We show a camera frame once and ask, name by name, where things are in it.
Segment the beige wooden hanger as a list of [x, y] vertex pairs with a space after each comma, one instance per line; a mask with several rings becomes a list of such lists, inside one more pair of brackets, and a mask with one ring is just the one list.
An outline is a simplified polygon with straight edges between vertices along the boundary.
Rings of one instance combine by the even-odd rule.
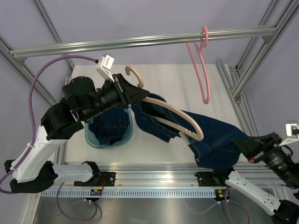
[[156, 99], [156, 98], [151, 98], [151, 97], [146, 97], [142, 100], [143, 102], [146, 103], [150, 103], [150, 104], [154, 104], [154, 105], [158, 105], [160, 107], [163, 107], [165, 109], [168, 109], [169, 111], [172, 111], [173, 113], [177, 114], [178, 116], [180, 116], [182, 119], [186, 120], [188, 123], [190, 123], [193, 128], [195, 129], [195, 133], [192, 132], [191, 130], [188, 130], [187, 128], [171, 122], [169, 120], [154, 116], [154, 119], [162, 124], [168, 125], [174, 129], [177, 129], [179, 132], [190, 136], [191, 138], [197, 140], [197, 141], [201, 141], [204, 139], [204, 134], [203, 131], [201, 129], [201, 127], [198, 125], [198, 123], [192, 118], [190, 117], [188, 114], [186, 114], [185, 112], [183, 112], [182, 110], [178, 109], [177, 107], [164, 102], [162, 100]]

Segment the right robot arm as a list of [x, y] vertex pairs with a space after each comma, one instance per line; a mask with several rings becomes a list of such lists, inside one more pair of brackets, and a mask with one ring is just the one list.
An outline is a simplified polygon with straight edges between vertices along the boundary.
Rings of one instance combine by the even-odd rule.
[[218, 169], [212, 172], [212, 180], [218, 185], [232, 187], [257, 205], [259, 205], [275, 224], [297, 224], [299, 222], [299, 206], [287, 199], [280, 199], [262, 189], [284, 183], [291, 189], [299, 188], [299, 165], [292, 160], [293, 151], [288, 144], [299, 140], [299, 131], [295, 130], [282, 139], [271, 133], [260, 137], [247, 137], [234, 140], [241, 153], [250, 163], [263, 162], [279, 177], [279, 181], [271, 181], [270, 175], [259, 174], [257, 184], [253, 184], [234, 168]]

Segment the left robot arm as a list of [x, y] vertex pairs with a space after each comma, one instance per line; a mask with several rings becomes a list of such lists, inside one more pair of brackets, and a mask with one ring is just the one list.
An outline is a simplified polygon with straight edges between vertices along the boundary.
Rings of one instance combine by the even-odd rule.
[[13, 176], [9, 183], [12, 194], [40, 193], [62, 182], [97, 185], [102, 174], [95, 162], [59, 165], [49, 161], [49, 157], [92, 118], [113, 107], [129, 108], [150, 95], [121, 74], [114, 74], [99, 90], [91, 78], [84, 76], [72, 79], [62, 90], [64, 97], [44, 114], [33, 143], [17, 159], [4, 164], [6, 173]]

